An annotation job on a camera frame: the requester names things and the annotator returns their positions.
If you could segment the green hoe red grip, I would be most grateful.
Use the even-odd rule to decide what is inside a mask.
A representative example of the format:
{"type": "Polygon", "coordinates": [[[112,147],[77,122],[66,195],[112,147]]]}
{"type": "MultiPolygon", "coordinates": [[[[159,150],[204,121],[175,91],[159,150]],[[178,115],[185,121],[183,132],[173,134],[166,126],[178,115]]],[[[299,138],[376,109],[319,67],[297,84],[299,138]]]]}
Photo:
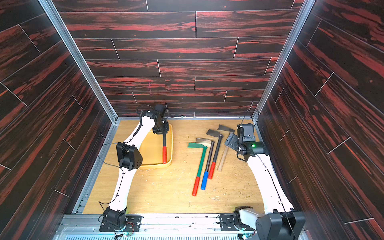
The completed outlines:
{"type": "Polygon", "coordinates": [[[194,187],[193,187],[193,191],[192,191],[192,196],[195,197],[197,195],[197,192],[198,192],[198,187],[199,187],[199,183],[200,183],[201,173],[202,173],[203,164],[204,164],[204,160],[205,160],[205,155],[206,155],[206,151],[207,151],[208,147],[203,145],[203,144],[189,143],[188,144],[188,148],[203,149],[203,152],[202,152],[202,155],[201,155],[201,160],[200,160],[200,163],[199,163],[199,168],[198,168],[197,176],[196,176],[194,187]]]}

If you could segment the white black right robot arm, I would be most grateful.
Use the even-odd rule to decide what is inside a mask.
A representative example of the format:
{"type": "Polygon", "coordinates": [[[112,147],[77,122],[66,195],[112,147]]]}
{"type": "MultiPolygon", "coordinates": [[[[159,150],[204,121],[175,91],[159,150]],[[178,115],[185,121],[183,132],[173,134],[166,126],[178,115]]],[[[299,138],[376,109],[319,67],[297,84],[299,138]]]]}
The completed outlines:
{"type": "Polygon", "coordinates": [[[237,134],[230,134],[225,145],[242,155],[262,195],[264,215],[252,207],[237,207],[234,226],[239,231],[254,230],[260,240],[297,240],[305,225],[304,213],[295,210],[285,195],[263,142],[256,141],[255,125],[240,124],[237,134]]]}

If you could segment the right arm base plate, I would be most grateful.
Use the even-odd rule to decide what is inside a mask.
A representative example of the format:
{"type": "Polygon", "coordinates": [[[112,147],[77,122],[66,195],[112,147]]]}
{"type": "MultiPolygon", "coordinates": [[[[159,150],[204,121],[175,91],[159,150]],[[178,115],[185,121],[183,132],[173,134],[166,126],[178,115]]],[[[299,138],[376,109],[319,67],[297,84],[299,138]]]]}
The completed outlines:
{"type": "Polygon", "coordinates": [[[219,214],[216,217],[216,224],[220,225],[220,230],[225,231],[243,231],[243,232],[255,232],[256,230],[251,227],[240,227],[235,225],[234,216],[230,214],[219,214]]]}

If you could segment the yellow plastic storage tray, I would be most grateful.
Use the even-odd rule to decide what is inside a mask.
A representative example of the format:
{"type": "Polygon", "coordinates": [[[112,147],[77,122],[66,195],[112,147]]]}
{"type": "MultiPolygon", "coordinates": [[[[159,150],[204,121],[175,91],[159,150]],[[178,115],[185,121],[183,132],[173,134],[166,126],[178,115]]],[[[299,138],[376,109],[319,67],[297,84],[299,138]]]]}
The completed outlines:
{"type": "Polygon", "coordinates": [[[167,163],[163,163],[163,136],[154,134],[153,130],[145,137],[139,149],[143,157],[140,170],[167,168],[173,159],[173,126],[169,124],[170,130],[167,133],[167,163]]]}

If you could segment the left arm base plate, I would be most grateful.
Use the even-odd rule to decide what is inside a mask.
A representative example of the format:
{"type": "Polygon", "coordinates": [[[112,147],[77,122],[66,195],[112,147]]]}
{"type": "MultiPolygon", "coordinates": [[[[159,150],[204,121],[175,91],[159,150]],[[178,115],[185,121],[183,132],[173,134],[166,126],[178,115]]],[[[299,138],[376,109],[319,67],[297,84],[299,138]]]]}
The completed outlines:
{"type": "Polygon", "coordinates": [[[100,225],[100,232],[127,232],[133,233],[140,230],[142,216],[125,215],[124,217],[103,217],[100,225]]]}

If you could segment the black hoe red grip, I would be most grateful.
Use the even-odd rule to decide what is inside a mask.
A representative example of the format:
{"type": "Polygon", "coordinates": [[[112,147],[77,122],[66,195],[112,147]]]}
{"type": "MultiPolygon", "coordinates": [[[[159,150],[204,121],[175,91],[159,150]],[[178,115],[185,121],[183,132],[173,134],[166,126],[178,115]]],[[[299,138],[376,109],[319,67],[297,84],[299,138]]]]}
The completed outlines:
{"type": "Polygon", "coordinates": [[[167,133],[163,132],[163,164],[167,163],[167,133]]]}

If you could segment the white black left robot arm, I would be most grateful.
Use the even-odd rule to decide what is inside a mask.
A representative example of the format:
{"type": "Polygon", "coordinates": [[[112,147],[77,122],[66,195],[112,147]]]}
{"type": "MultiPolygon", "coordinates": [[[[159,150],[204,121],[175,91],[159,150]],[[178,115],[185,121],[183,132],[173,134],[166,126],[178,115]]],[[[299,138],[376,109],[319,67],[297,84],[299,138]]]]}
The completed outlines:
{"type": "Polygon", "coordinates": [[[111,231],[123,231],[127,225],[132,226],[126,218],[127,199],[136,171],[143,163],[140,147],[149,132],[163,136],[163,164],[168,162],[167,133],[169,123],[166,118],[167,107],[156,105],[150,110],[141,111],[140,122],[133,133],[124,141],[116,145],[119,177],[112,200],[103,212],[101,226],[111,231]]]}

